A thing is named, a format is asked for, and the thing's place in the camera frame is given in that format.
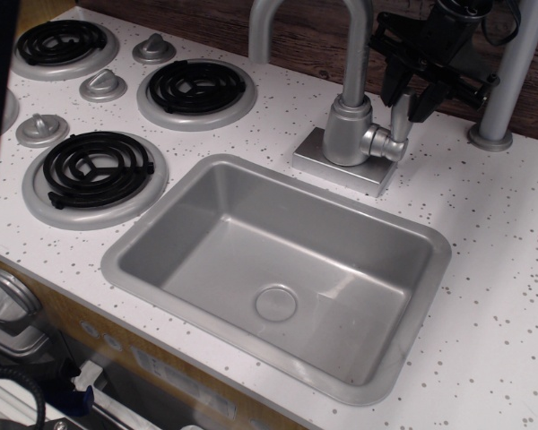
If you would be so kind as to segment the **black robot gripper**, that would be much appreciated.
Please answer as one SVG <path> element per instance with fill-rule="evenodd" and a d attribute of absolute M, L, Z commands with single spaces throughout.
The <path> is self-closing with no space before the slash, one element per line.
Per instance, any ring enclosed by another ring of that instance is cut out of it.
<path fill-rule="evenodd" d="M 499 84 L 473 46 L 473 34 L 491 10 L 491 1 L 437 1 L 424 20 L 379 13 L 369 46 L 386 60 L 384 104 L 392 107 L 416 75 L 428 86 L 412 105 L 412 123 L 426 121 L 446 99 L 481 108 Z"/>

